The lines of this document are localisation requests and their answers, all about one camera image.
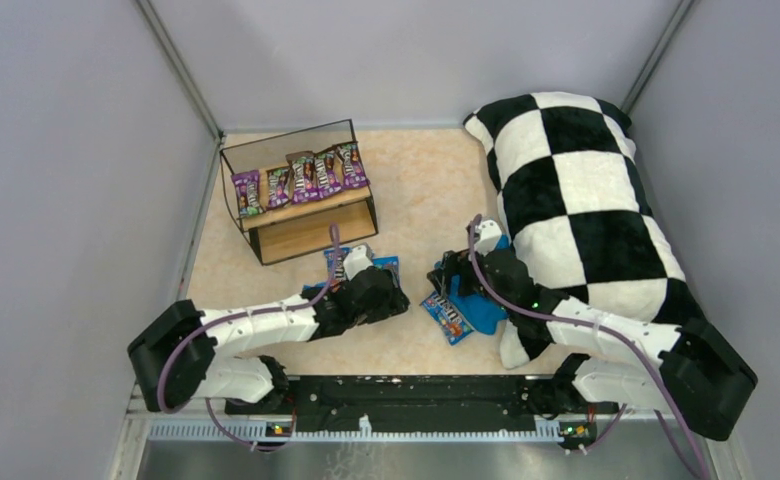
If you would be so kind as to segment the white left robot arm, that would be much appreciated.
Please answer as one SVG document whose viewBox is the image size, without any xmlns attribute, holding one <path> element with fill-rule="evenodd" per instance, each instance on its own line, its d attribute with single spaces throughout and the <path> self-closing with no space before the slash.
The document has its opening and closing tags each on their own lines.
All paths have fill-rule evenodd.
<svg viewBox="0 0 780 480">
<path fill-rule="evenodd" d="M 199 309 L 189 300 L 166 308 L 127 347 L 150 412 L 175 413 L 193 399 L 234 399 L 276 407 L 286 395 L 283 366 L 251 350 L 341 336 L 408 310 L 392 272 L 368 267 L 335 286 L 305 287 L 277 302 Z"/>
</svg>

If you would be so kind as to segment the purple candy bag bottom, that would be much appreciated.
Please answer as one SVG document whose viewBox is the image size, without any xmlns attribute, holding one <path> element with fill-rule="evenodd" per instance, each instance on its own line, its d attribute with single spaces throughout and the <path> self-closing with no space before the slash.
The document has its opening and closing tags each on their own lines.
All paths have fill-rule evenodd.
<svg viewBox="0 0 780 480">
<path fill-rule="evenodd" d="M 290 202 L 290 168 L 288 166 L 275 167 L 268 169 L 266 174 L 268 185 L 267 209 L 275 210 L 283 208 Z"/>
</svg>

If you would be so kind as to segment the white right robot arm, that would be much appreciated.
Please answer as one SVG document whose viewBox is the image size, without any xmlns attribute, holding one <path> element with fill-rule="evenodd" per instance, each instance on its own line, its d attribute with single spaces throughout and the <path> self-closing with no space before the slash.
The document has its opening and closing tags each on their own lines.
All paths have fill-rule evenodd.
<svg viewBox="0 0 780 480">
<path fill-rule="evenodd" d="M 513 252 L 448 251 L 427 275 L 440 293 L 481 295 L 518 334 L 574 348 L 556 378 L 586 403 L 616 402 L 673 416 L 702 437 L 728 439 L 758 376 L 713 324 L 638 321 L 538 284 Z"/>
</svg>

